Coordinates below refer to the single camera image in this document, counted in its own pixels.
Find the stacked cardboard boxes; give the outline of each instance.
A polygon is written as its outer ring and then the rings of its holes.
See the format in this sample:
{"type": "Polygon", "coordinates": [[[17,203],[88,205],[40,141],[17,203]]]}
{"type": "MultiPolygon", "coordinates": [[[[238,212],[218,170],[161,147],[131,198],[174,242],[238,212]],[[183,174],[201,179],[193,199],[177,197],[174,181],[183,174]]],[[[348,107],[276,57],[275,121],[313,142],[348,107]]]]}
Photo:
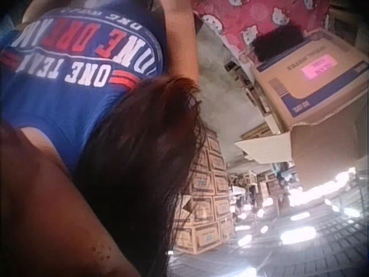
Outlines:
{"type": "Polygon", "coordinates": [[[228,241],[234,233],[230,191],[217,134],[208,130],[206,144],[191,169],[186,197],[176,211],[175,249],[200,254],[228,241]]]}

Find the hello kitty fabric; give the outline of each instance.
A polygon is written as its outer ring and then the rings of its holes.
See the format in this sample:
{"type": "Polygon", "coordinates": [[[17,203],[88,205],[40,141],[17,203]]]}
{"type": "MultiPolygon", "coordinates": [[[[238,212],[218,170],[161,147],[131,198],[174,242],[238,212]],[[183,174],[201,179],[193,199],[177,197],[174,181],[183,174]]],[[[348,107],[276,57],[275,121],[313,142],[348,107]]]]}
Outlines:
{"type": "Polygon", "coordinates": [[[238,57],[257,36],[289,22],[304,32],[324,27],[329,0],[193,0],[193,7],[238,57]]]}

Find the woman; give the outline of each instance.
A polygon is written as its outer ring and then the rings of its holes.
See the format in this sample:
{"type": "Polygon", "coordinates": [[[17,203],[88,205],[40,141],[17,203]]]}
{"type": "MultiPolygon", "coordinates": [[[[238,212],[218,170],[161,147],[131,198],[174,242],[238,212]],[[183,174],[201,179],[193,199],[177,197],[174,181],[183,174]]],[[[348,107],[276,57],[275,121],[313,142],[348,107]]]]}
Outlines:
{"type": "Polygon", "coordinates": [[[35,9],[8,38],[2,118],[71,176],[142,276],[165,276],[178,195],[204,142],[193,13],[162,0],[165,41],[141,1],[97,2],[35,9]]]}

